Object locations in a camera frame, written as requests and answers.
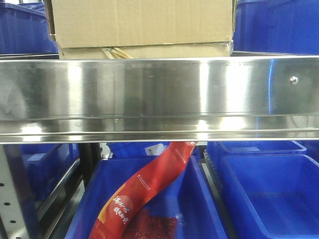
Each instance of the metal shelf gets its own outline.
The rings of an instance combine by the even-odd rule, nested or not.
[[[59,54],[0,54],[0,60],[59,59]]]
[[[17,146],[5,144],[319,138],[317,56],[15,57],[0,61],[0,233],[4,227],[10,239],[42,238],[44,224],[38,221]],[[87,182],[96,147],[81,148],[89,158],[80,167]],[[2,204],[6,199],[9,206]],[[18,219],[8,220],[12,216]],[[46,237],[60,223],[55,220]]]

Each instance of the blue bin rim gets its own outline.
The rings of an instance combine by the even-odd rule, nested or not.
[[[44,12],[32,10],[32,9],[27,8],[27,7],[19,6],[19,5],[12,4],[12,3],[0,2],[0,8],[12,8],[12,9],[15,9],[15,10],[29,12],[29,13],[32,13],[32,14],[39,15],[39,16],[41,16],[43,18],[46,18]]]
[[[267,0],[238,0],[237,5],[242,3],[250,3],[250,2],[265,2]]]
[[[63,144],[62,143],[58,143],[58,144],[55,144],[49,151],[47,151],[46,153],[40,153],[40,154],[44,154],[44,156],[38,160],[37,162],[38,163],[41,163],[43,162],[47,157],[49,157],[51,155],[51,153],[55,150],[57,150],[59,147],[61,147]],[[34,164],[34,161],[25,161],[23,162],[24,164]]]
[[[228,158],[261,158],[261,157],[271,157],[271,155],[254,155],[254,156],[233,156],[233,155],[230,155],[230,156],[225,156],[223,158],[223,161],[224,161],[224,164],[227,168],[227,171],[229,172],[229,174],[231,175],[231,178],[233,180],[233,183],[235,184],[236,188],[241,191],[241,193],[243,193],[243,200],[245,201],[246,205],[248,206],[248,210],[249,212],[252,214],[252,216],[256,219],[256,223],[257,223],[257,226],[259,228],[259,230],[267,237],[269,238],[280,238],[280,239],[284,239],[285,237],[279,237],[278,234],[275,234],[275,233],[270,233],[264,223],[262,222],[261,218],[259,217],[256,209],[254,208],[252,202],[250,201],[246,191],[244,190],[242,184],[239,182],[239,179],[237,178],[236,174],[234,173],[234,171],[232,170],[231,166],[229,165],[227,159]],[[303,157],[307,160],[309,160],[310,162],[312,162],[316,167],[319,168],[319,163],[316,162],[314,159],[312,159],[311,157],[307,156],[307,155],[304,155],[304,154],[294,154],[294,155],[291,155],[291,154],[283,154],[283,155],[279,155],[279,157]]]
[[[31,7],[30,9],[39,11],[39,12],[45,12],[45,4],[44,2],[25,2],[25,3],[19,3],[19,6],[23,7]]]
[[[294,143],[296,146],[299,147],[299,149],[294,149],[294,150],[292,150],[292,151],[305,152],[305,151],[307,150],[306,147],[304,147],[303,145],[301,145],[301,144],[298,143],[297,141],[295,141],[295,140],[289,140],[289,141],[292,142],[292,143]],[[225,147],[223,141],[218,142],[218,144],[219,144],[219,146],[220,146],[225,152],[231,152],[231,151],[229,151],[229,150]]]

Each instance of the stainless steel shelf edge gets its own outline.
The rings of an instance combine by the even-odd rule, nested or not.
[[[0,61],[0,142],[319,138],[317,56]]]
[[[48,54],[0,54],[0,60],[59,59],[58,53]]]
[[[275,56],[296,56],[296,54],[279,53],[279,52],[233,51],[230,56],[232,56],[232,57],[238,57],[238,56],[272,56],[272,57],[275,57]]]

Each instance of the red food item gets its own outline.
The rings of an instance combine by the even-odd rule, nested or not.
[[[174,239],[177,219],[150,216],[140,210],[126,227],[122,239]]]
[[[130,220],[186,168],[195,142],[171,142],[156,159],[128,179],[107,201],[89,239],[120,239]]]

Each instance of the cardboard box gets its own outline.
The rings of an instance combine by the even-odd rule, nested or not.
[[[62,48],[229,42],[233,0],[48,0]]]
[[[183,58],[229,56],[232,42],[135,47],[60,48],[60,59]]]

